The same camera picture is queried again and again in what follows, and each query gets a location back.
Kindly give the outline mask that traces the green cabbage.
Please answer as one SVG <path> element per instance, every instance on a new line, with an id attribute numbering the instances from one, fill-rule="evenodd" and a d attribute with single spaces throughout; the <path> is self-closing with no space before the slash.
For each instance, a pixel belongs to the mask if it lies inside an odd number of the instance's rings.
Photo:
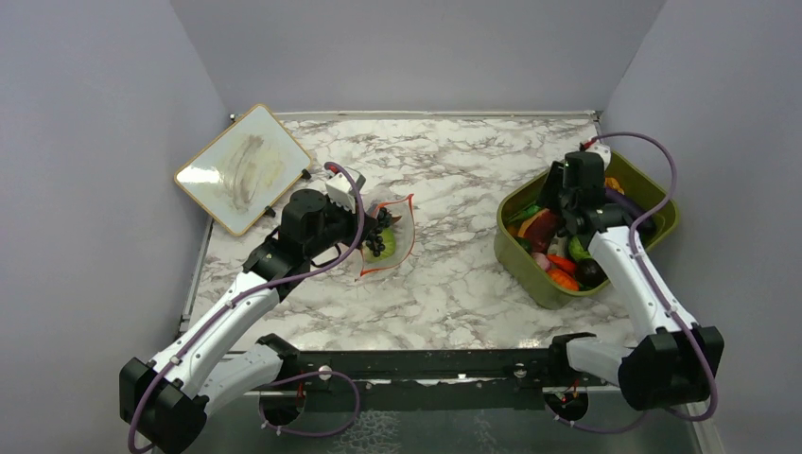
<path id="1" fill-rule="evenodd" d="M 395 233 L 392 228 L 384 229 L 376 238 L 376 250 L 379 252 L 379 260 L 392 257 L 396 252 Z"/>

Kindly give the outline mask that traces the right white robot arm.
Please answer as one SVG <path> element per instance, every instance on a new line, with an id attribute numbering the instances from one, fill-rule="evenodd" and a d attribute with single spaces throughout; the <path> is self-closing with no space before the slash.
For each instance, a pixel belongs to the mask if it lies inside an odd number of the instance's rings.
<path id="1" fill-rule="evenodd" d="M 573 151 L 553 163 L 544 192 L 622 296 L 637 345 L 626 348 L 590 334 L 560 336 L 546 359 L 547 375 L 560 385 L 582 373 L 601 378 L 619 387 L 634 410 L 702 401 L 714 410 L 723 336 L 714 326 L 699 325 L 672 295 L 642 246 L 636 221 L 606 198 L 604 177 L 599 154 Z"/>

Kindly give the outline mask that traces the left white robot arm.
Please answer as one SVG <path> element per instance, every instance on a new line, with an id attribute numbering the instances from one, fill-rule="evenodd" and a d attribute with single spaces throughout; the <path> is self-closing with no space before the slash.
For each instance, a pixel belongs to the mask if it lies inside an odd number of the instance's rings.
<path id="1" fill-rule="evenodd" d="M 233 344 L 305 279 L 351 255 L 375 225 L 357 189 L 293 193 L 279 225 L 250 252 L 233 283 L 201 319 L 149 360 L 130 359 L 119 373 L 119 411 L 127 448 L 186 451 L 213 412 L 252 387 L 282 389 L 297 363 L 268 346 L 226 361 Z"/>

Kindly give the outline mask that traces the clear zip top bag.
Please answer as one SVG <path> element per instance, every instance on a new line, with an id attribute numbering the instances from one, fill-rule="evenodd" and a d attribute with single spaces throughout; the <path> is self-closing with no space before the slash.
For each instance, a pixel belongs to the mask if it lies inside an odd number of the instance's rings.
<path id="1" fill-rule="evenodd" d="M 416 238 L 412 197 L 386 188 L 375 188 L 363 197 L 361 276 L 396 268 L 410 256 Z"/>

